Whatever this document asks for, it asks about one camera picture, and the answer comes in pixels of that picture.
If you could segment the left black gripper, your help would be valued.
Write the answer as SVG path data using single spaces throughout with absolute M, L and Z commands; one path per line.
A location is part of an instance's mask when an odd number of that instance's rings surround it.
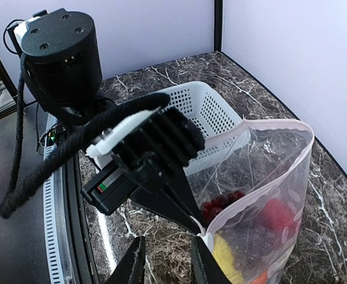
M 207 226 L 183 169 L 168 175 L 150 164 L 134 170 L 108 164 L 80 193 L 104 215 L 112 215 L 130 199 L 194 235 L 202 234 Z

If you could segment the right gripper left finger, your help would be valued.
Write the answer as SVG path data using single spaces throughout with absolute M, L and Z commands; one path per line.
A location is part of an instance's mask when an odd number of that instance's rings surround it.
M 145 237 L 134 238 L 106 284 L 142 284 L 145 276 Z

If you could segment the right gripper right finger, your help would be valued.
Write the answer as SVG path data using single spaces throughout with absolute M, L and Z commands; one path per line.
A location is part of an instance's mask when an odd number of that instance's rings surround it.
M 191 242 L 191 280 L 197 284 L 231 284 L 200 237 Z

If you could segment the yellow toy fruit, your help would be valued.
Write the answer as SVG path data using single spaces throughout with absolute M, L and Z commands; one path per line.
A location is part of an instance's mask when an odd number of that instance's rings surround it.
M 223 274 L 231 283 L 244 283 L 242 273 L 235 268 L 235 256 L 227 241 L 220 235 L 214 236 L 213 257 Z

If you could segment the dark red toy grapes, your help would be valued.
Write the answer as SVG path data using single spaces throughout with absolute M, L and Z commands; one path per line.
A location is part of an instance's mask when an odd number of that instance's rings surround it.
M 236 190 L 228 194 L 220 194 L 210 201 L 204 202 L 200 209 L 207 223 L 210 223 L 217 215 L 225 208 L 232 205 L 234 202 L 243 198 L 245 193 L 241 190 Z

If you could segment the orange toy pumpkin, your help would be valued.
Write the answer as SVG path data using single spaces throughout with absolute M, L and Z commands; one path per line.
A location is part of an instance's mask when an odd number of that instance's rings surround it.
M 251 284 L 266 284 L 268 281 L 267 271 L 262 272 Z

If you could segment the clear zip top bag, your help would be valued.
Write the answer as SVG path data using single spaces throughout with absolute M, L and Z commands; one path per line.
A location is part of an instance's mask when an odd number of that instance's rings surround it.
M 205 217 L 199 236 L 214 283 L 278 283 L 294 249 L 307 192 L 312 128 L 299 120 L 242 120 L 206 138 L 186 169 Z

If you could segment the white plastic basket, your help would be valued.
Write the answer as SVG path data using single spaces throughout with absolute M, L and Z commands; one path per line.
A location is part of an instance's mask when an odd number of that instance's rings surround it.
M 243 131 L 235 137 L 229 134 L 242 118 L 207 83 L 192 81 L 161 90 L 170 96 L 169 108 L 179 110 L 202 133 L 206 146 L 195 159 L 184 168 L 186 176 L 214 168 L 223 162 L 237 162 L 248 149 L 250 134 Z M 102 169 L 111 161 L 111 150 L 115 143 L 140 126 L 156 111 L 144 110 L 121 121 L 113 130 L 104 131 L 86 149 L 86 155 L 95 160 Z

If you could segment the red toy bell pepper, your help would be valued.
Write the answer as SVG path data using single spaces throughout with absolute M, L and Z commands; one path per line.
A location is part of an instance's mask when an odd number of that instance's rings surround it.
M 260 213 L 261 224 L 274 233 L 282 233 L 288 228 L 288 238 L 296 232 L 297 222 L 294 212 L 277 198 L 270 199 Z

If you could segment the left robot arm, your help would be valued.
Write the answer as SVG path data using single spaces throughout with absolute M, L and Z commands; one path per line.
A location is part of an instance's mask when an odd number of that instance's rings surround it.
M 100 89 L 102 71 L 93 18 L 63 8 L 41 11 L 9 32 L 20 57 L 16 149 L 0 216 L 9 218 L 78 151 L 98 173 L 81 188 L 87 202 L 111 215 L 125 201 L 198 234 L 207 222 L 184 168 L 205 148 L 205 138 L 186 116 L 187 98 L 165 92 L 116 104 Z M 23 94 L 68 131 L 22 183 L 18 171 L 23 138 Z

